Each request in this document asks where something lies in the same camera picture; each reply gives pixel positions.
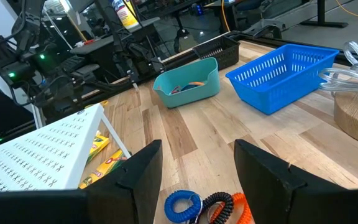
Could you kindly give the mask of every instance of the orange coiled keychain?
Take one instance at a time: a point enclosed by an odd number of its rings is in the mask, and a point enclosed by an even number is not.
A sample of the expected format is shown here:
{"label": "orange coiled keychain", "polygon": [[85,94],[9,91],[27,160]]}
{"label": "orange coiled keychain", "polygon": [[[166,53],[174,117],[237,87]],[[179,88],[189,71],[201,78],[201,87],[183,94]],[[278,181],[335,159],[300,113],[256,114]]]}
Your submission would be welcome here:
{"label": "orange coiled keychain", "polygon": [[[243,193],[235,193],[233,195],[233,202],[234,202],[234,208],[240,206],[241,204],[244,204],[244,209],[242,211],[242,214],[237,221],[237,224],[248,224],[252,220],[252,214],[251,210],[248,206],[246,196]],[[221,203],[222,206],[219,206],[216,208],[215,212],[213,213],[211,217],[211,223],[215,220],[215,218],[221,213],[224,203]]]}

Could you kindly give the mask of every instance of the wooden tabletop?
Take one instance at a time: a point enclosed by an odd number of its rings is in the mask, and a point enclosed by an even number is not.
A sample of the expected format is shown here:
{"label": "wooden tabletop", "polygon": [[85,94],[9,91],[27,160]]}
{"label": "wooden tabletop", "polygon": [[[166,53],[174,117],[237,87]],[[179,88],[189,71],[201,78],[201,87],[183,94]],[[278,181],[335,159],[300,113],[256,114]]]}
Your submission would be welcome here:
{"label": "wooden tabletop", "polygon": [[[329,93],[317,90],[270,116],[236,95],[225,74],[271,50],[241,42],[240,61],[219,72],[221,91],[205,100],[167,109],[152,90],[153,82],[140,85],[138,93],[131,89],[109,99],[105,114],[128,150],[136,153],[152,140],[162,140],[163,173],[155,223],[171,223],[163,204],[175,190],[192,190],[203,198],[218,191],[242,191],[233,159],[236,139],[328,181],[358,188],[358,141],[334,122]],[[100,130],[108,135],[104,127]],[[116,149],[117,144],[110,143],[87,165],[83,178]],[[236,223],[238,216],[234,214],[228,223]]]}

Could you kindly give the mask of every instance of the blue coiled keychain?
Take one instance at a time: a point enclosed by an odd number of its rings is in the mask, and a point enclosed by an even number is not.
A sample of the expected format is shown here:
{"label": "blue coiled keychain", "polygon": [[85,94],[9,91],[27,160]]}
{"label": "blue coiled keychain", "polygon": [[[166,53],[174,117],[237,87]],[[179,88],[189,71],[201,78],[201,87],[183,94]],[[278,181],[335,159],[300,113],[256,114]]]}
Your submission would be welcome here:
{"label": "blue coiled keychain", "polygon": [[[193,205],[183,212],[175,212],[173,210],[175,203],[181,199],[191,200]],[[169,195],[165,200],[164,210],[165,215],[171,222],[181,223],[197,217],[200,214],[202,207],[203,201],[198,194],[189,190],[178,190]]]}

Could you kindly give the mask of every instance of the teal plastic bin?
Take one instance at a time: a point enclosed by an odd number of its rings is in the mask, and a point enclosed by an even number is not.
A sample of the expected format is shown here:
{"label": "teal plastic bin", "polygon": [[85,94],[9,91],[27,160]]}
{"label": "teal plastic bin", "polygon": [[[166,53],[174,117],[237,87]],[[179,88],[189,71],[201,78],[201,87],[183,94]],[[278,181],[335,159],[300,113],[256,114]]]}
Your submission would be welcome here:
{"label": "teal plastic bin", "polygon": [[[170,94],[175,87],[184,87],[190,82],[204,82],[205,84]],[[174,108],[216,95],[221,89],[218,63],[215,58],[206,58],[164,72],[155,79],[153,89],[167,108]]]}

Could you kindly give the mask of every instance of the black coiled keychain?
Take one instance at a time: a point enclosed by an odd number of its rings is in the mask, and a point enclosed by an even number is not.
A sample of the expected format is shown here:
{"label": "black coiled keychain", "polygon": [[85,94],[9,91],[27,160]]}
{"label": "black coiled keychain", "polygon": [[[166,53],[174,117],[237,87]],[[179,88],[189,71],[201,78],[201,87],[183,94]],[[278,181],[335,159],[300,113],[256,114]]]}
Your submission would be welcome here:
{"label": "black coiled keychain", "polygon": [[[207,197],[203,200],[203,209],[201,210],[201,214],[203,214],[205,211],[208,211],[208,209],[214,205],[216,202],[224,202],[224,207],[221,211],[221,213],[215,218],[214,222],[211,224],[223,224],[226,223],[227,219],[230,217],[231,213],[233,212],[234,208],[234,202],[233,197],[225,192],[216,192]],[[196,219],[193,218],[190,220],[190,224],[195,224]]]}

